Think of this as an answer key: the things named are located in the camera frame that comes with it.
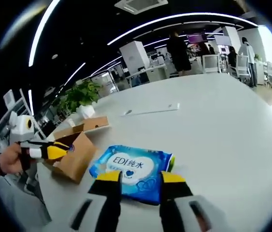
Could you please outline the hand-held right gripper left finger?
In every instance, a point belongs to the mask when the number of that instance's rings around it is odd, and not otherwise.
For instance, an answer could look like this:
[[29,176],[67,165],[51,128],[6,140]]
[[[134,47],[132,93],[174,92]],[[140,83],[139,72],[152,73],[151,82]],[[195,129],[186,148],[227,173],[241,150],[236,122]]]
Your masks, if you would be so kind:
[[102,173],[86,193],[70,224],[76,232],[115,232],[121,214],[122,172]]

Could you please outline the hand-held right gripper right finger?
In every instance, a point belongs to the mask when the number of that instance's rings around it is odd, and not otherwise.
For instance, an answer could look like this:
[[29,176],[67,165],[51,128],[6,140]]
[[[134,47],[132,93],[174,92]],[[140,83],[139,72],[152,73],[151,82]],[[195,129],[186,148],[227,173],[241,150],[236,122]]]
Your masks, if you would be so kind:
[[165,232],[225,232],[225,214],[201,195],[193,195],[185,179],[161,172],[159,216]]

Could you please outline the person's left hand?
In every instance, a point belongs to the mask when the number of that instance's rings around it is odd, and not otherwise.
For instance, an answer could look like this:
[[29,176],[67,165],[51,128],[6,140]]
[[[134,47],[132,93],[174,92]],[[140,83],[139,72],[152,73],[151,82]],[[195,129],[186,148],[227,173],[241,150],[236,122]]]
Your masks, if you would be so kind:
[[13,143],[0,153],[0,175],[17,174],[30,168],[30,156],[27,149],[19,143]]

